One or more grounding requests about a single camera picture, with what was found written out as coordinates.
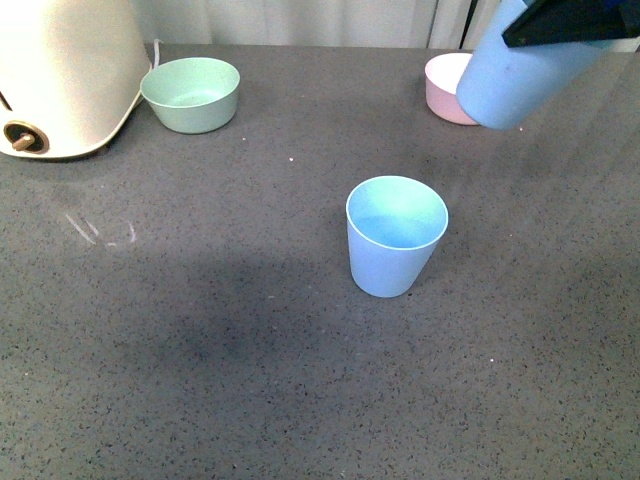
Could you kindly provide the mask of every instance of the blue cup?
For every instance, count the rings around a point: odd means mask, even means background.
[[[428,186],[406,177],[375,177],[347,199],[351,274],[376,297],[409,290],[449,223],[447,207]]]
[[[458,103],[485,127],[506,130],[519,126],[611,44],[572,42],[509,48],[502,32],[526,9],[522,0],[500,2],[458,84]]]

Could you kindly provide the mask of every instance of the green bowl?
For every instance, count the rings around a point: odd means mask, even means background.
[[[140,92],[162,124],[180,133],[220,128],[236,113],[240,74],[233,65],[207,57],[164,63],[140,83]]]

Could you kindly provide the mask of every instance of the cup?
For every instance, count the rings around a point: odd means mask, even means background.
[[[571,42],[509,48],[502,33],[527,8],[502,0],[465,69],[456,95],[480,125],[519,126],[549,97],[594,63],[611,42]]]
[[[362,182],[349,195],[346,210],[351,274],[375,297],[409,290],[449,223],[435,191],[399,176]]]

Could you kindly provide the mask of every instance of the kitchen appliance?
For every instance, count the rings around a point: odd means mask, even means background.
[[[83,155],[118,132],[150,70],[128,0],[2,2],[0,152]]]

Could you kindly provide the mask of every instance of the cup rim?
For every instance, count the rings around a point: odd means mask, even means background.
[[[371,237],[369,237],[368,235],[365,235],[362,230],[360,230],[357,226],[356,223],[353,221],[353,218],[351,218],[351,212],[349,211],[349,205],[351,204],[351,200],[353,198],[353,195],[356,193],[356,191],[358,191],[360,188],[362,188],[364,185],[371,183],[371,182],[375,182],[375,181],[380,181],[383,179],[400,179],[402,181],[407,181],[409,183],[413,183],[413,184],[417,184],[422,188],[426,188],[428,190],[430,190],[438,199],[438,202],[440,203],[440,205],[442,206],[443,210],[444,210],[444,224],[442,226],[441,231],[438,233],[438,235],[436,235],[436,237],[434,239],[432,239],[429,242],[426,243],[422,243],[420,245],[416,245],[415,247],[393,247],[390,245],[385,245],[384,243],[380,243],[374,239],[372,239]],[[446,203],[444,202],[444,200],[442,199],[442,197],[438,194],[438,192],[436,192],[433,188],[431,188],[430,186],[420,182],[419,180],[415,180],[413,178],[409,178],[409,177],[404,177],[402,175],[379,175],[377,177],[372,177],[369,178],[367,180],[364,180],[363,182],[360,182],[358,185],[356,185],[353,190],[351,190],[351,193],[349,194],[349,196],[347,197],[347,202],[345,205],[345,210],[347,213],[347,221],[349,222],[349,224],[353,227],[353,229],[358,232],[358,234],[360,236],[362,236],[362,238],[367,239],[367,241],[373,243],[374,245],[377,245],[379,247],[385,248],[387,250],[393,250],[393,251],[402,251],[402,252],[407,252],[407,251],[412,251],[412,250],[421,250],[423,248],[429,247],[430,245],[433,245],[435,243],[437,243],[442,236],[445,234],[445,232],[447,231],[447,227],[449,226],[449,209],[447,208]]]

